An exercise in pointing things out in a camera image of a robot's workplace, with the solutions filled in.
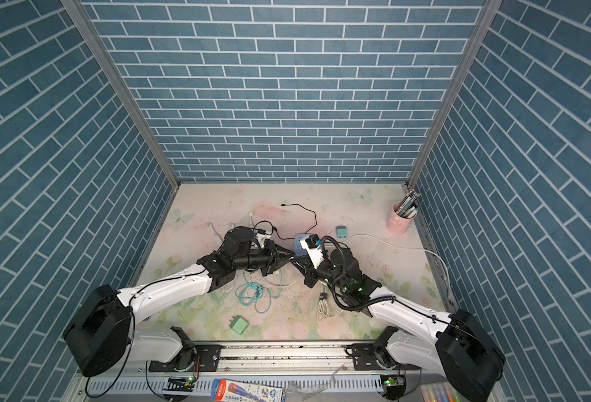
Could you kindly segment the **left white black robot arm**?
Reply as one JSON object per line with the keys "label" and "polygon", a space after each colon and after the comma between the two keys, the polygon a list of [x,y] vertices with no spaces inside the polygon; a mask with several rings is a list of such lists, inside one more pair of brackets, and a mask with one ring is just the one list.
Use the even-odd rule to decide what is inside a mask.
{"label": "left white black robot arm", "polygon": [[169,363],[173,370],[195,367],[198,352],[179,328],[173,335],[142,335],[139,323],[186,299],[210,293],[233,281],[238,271],[259,270],[267,276],[280,269],[295,253],[266,240],[253,249],[221,246],[195,264],[144,285],[92,291],[64,330],[64,341],[81,374],[91,378],[128,359]]}

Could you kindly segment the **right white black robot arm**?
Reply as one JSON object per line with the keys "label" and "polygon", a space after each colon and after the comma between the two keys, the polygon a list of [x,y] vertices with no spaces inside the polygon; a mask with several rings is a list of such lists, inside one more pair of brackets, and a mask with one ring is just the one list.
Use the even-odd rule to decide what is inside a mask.
{"label": "right white black robot arm", "polygon": [[411,364],[444,376],[470,401],[486,401],[503,375],[506,357],[468,311],[447,313],[413,303],[364,274],[350,249],[328,251],[315,236],[295,242],[292,263],[312,287],[324,283],[342,311],[387,323],[374,343],[386,368]]}

